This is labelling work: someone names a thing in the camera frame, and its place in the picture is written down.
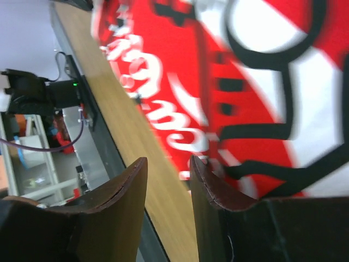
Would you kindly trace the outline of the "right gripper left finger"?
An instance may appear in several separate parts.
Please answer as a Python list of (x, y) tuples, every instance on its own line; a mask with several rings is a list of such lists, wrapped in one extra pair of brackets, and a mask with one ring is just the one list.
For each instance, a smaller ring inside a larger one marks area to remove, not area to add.
[(62, 206), (19, 196), (1, 200), (1, 261), (135, 261), (148, 161)]

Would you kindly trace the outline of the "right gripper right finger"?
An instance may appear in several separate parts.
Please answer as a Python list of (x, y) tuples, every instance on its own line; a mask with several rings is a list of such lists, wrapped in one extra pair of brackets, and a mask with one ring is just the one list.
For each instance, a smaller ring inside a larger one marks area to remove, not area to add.
[(348, 198), (253, 199), (190, 159), (200, 261), (348, 261)]

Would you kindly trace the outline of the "white t shirt red print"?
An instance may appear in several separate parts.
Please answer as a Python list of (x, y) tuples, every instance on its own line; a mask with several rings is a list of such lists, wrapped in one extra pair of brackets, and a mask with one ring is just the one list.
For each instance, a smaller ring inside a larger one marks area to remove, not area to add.
[(348, 195), (348, 1), (95, 1), (91, 33), (181, 180)]

